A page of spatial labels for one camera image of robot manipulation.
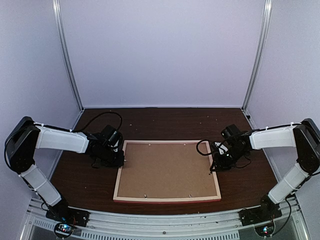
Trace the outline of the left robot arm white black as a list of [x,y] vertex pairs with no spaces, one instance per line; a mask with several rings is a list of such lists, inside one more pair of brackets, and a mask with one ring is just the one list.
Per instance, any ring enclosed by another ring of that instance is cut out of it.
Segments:
[[53,149],[90,156],[93,168],[120,168],[125,163],[121,145],[123,135],[118,128],[107,125],[101,132],[88,133],[64,129],[33,121],[24,116],[4,143],[4,161],[39,195],[48,210],[61,222],[72,218],[72,211],[62,194],[37,167],[34,160],[38,149]]

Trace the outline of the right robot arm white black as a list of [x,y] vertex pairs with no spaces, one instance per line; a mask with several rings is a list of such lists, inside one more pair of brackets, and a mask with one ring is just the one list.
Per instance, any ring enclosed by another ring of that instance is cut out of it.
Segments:
[[211,144],[211,173],[236,167],[240,158],[248,158],[253,151],[291,150],[295,154],[293,166],[262,197],[256,210],[256,216],[261,221],[268,220],[279,203],[298,191],[320,168],[320,130],[310,118],[297,123],[243,131],[231,124],[221,131],[221,135],[221,142]]

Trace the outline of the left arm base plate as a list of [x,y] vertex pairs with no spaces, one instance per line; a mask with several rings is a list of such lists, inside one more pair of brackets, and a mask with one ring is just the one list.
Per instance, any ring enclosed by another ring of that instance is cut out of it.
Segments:
[[89,221],[89,216],[90,213],[88,211],[70,207],[50,208],[45,214],[45,217],[48,219],[76,227],[86,227]]

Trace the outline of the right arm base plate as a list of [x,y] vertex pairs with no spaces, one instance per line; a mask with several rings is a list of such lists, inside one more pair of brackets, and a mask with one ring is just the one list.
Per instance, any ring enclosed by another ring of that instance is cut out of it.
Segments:
[[244,208],[238,212],[241,224],[243,226],[255,225],[262,222],[271,221],[273,218],[279,218],[282,216],[282,212],[279,209],[271,212],[263,211],[262,208]]

